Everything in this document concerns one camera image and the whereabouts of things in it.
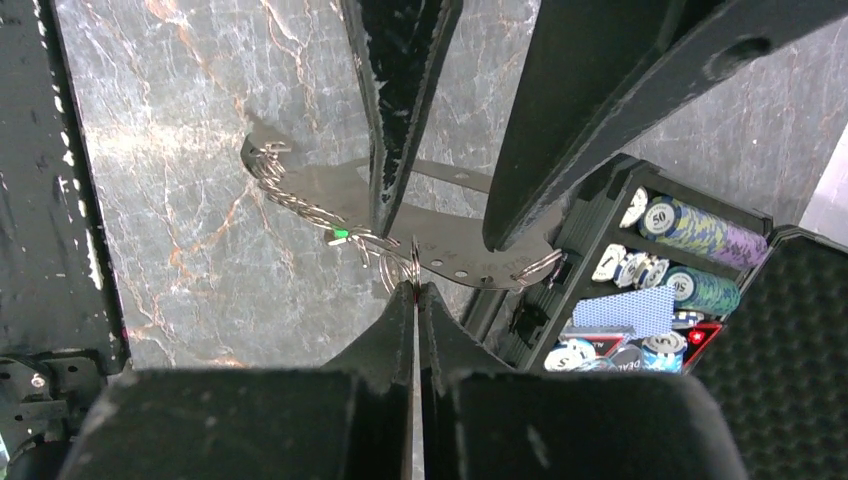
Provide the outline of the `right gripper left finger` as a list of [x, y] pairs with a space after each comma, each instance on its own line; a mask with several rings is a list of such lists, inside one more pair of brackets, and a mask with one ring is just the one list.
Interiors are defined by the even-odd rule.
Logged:
[[90, 410], [64, 479], [408, 479], [414, 287], [319, 368], [142, 370]]

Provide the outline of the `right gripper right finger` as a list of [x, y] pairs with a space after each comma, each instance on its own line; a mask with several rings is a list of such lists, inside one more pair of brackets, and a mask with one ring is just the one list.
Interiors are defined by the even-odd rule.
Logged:
[[519, 373], [418, 292], [429, 479], [742, 479], [722, 412], [695, 378]]

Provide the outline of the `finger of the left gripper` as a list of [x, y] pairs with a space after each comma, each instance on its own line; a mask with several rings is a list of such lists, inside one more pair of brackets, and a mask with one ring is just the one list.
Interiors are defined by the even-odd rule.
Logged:
[[460, 1], [343, 1], [369, 129], [369, 221], [389, 236], [412, 167], [453, 33]]
[[617, 151], [754, 60], [843, 19], [843, 1], [544, 1], [483, 219], [509, 249]]

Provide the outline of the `metal keyring with tags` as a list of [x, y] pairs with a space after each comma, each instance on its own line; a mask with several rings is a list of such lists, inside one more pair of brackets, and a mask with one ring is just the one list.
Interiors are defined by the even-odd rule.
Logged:
[[241, 159], [267, 198], [341, 242], [358, 244], [364, 254], [380, 252], [409, 260], [418, 252], [423, 269], [456, 283], [486, 290], [520, 289], [542, 281], [563, 258], [547, 235], [561, 221], [556, 210], [505, 251], [490, 251], [477, 218], [443, 213], [404, 203], [386, 238], [369, 225], [369, 187], [362, 178], [369, 161], [357, 158], [337, 165], [287, 170], [282, 156], [292, 147], [261, 132], [249, 133]]

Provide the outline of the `clear dealer button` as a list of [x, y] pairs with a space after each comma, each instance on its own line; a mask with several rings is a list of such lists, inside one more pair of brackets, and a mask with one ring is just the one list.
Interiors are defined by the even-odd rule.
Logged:
[[644, 353], [637, 345], [625, 345], [619, 348], [611, 357], [613, 366], [620, 372], [641, 371]]

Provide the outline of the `light blue chip stack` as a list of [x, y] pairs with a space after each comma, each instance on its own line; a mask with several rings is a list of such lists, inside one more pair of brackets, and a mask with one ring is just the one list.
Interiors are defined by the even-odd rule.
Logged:
[[648, 337], [642, 341], [642, 368], [650, 371], [681, 373], [688, 349], [685, 337], [675, 331]]

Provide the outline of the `blue playing card deck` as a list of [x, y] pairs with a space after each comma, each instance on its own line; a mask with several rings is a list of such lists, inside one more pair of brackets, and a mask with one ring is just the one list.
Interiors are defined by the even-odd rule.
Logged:
[[672, 330], [674, 307], [675, 289], [665, 285], [580, 300], [572, 320], [577, 327], [618, 328], [644, 339]]

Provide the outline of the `black poker chip case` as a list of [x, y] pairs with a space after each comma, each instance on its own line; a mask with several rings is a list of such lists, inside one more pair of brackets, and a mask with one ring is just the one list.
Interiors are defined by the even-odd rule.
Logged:
[[580, 300], [669, 285], [683, 370], [720, 404], [755, 479], [847, 475], [847, 250], [777, 226], [625, 154], [576, 189], [497, 347], [519, 370], [613, 366], [618, 328], [581, 328]]

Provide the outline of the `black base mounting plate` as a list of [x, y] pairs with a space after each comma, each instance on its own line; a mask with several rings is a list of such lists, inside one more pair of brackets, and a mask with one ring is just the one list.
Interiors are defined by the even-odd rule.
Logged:
[[1, 437], [73, 437], [129, 357], [56, 7], [1, 5]]

